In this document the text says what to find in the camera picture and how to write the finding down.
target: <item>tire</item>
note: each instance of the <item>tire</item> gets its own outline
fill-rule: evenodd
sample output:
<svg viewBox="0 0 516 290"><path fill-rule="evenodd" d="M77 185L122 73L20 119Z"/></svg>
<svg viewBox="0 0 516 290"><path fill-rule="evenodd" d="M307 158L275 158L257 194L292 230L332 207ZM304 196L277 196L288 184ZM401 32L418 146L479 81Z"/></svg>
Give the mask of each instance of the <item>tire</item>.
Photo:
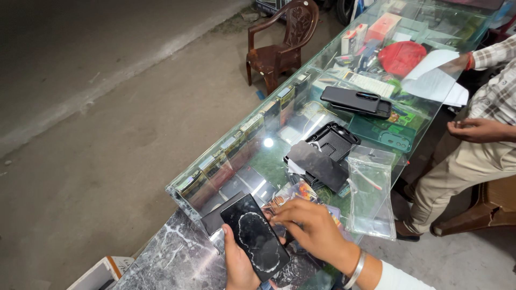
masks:
<svg viewBox="0 0 516 290"><path fill-rule="evenodd" d="M337 1L337 18L338 21L344 26L348 26L351 20L351 14L353 13L353 4L354 0Z"/></svg>

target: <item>green phone case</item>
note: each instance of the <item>green phone case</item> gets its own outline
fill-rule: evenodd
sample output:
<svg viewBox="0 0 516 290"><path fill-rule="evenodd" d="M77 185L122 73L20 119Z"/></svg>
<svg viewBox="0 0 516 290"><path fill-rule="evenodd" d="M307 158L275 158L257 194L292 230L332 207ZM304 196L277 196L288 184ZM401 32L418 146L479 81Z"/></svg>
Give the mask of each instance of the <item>green phone case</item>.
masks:
<svg viewBox="0 0 516 290"><path fill-rule="evenodd" d="M353 134L403 152L410 152L416 130L399 124L354 115L348 126Z"/></svg>

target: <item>glass display counter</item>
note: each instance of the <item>glass display counter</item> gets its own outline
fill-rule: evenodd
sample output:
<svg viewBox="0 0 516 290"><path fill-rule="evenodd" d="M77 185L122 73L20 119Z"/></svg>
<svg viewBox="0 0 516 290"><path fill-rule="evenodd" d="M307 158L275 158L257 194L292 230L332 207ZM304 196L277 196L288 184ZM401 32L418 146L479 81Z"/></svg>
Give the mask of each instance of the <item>glass display counter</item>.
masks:
<svg viewBox="0 0 516 290"><path fill-rule="evenodd" d="M435 56L435 51L474 50L492 17L490 10L437 1L376 1L176 177L167 192L223 252L222 232L208 235L201 218L240 191L251 193L263 206L294 186L299 177L287 172L283 157L292 145L329 122L348 128L363 146L395 153L394 184L460 75L427 61L435 75L418 84L411 73L421 68L414 68L417 62L411 65L413 58L419 55L420 65L430 56L439 60L450 55ZM395 49L383 53L389 46ZM392 103L390 116L381 120L335 109L320 99L327 86L377 93ZM316 183L311 190L323 203L338 208L340 222L346 223L349 187L332 192ZM361 236L347 233L346 238L358 243ZM292 278L286 285L328 288L335 274L317 262L303 271L295 276L304 281L298 285ZM280 287L286 280L285 276L274 283Z"/></svg>

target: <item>brown chair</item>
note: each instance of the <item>brown chair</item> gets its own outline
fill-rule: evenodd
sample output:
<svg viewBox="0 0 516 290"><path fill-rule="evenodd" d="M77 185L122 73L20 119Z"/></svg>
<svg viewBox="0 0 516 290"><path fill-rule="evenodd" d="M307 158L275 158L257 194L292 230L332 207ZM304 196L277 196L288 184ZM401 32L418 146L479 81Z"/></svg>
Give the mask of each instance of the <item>brown chair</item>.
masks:
<svg viewBox="0 0 516 290"><path fill-rule="evenodd" d="M516 175L473 187L474 205L464 213L433 227L437 236L516 225Z"/></svg>
<svg viewBox="0 0 516 290"><path fill-rule="evenodd" d="M254 34L286 14L287 30L281 45L254 48ZM319 8L312 0L292 0L269 20L249 27L249 53L246 57L247 79L251 86L251 68L259 72L267 84L267 94L278 87L278 75L290 68L301 67L301 47L312 38L319 21Z"/></svg>

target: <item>hand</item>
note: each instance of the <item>hand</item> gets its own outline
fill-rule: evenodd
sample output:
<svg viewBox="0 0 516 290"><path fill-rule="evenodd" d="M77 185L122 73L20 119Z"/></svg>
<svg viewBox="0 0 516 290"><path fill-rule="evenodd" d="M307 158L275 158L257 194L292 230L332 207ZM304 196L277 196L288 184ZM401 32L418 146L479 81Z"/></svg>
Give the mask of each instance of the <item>hand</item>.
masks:
<svg viewBox="0 0 516 290"><path fill-rule="evenodd" d="M448 73L453 74L456 72L461 72L466 68L467 62L469 61L470 56L468 54L460 54L458 58L452 59L449 62L441 65L439 68ZM471 68L475 67L475 60L472 60Z"/></svg>
<svg viewBox="0 0 516 290"><path fill-rule="evenodd" d="M260 279L254 272L251 261L244 250L236 244L231 227L223 224L222 230L224 230L224 250L228 270L226 290L256 290L260 285Z"/></svg>
<svg viewBox="0 0 516 290"><path fill-rule="evenodd" d="M514 142L516 140L514 126L488 119L464 119L458 122L448 122L448 131L455 138L471 143Z"/></svg>
<svg viewBox="0 0 516 290"><path fill-rule="evenodd" d="M303 224L301 229L295 222ZM271 223L283 224L308 252L323 261L337 265L346 247L355 246L339 232L330 213L323 205L302 199L286 202Z"/></svg>

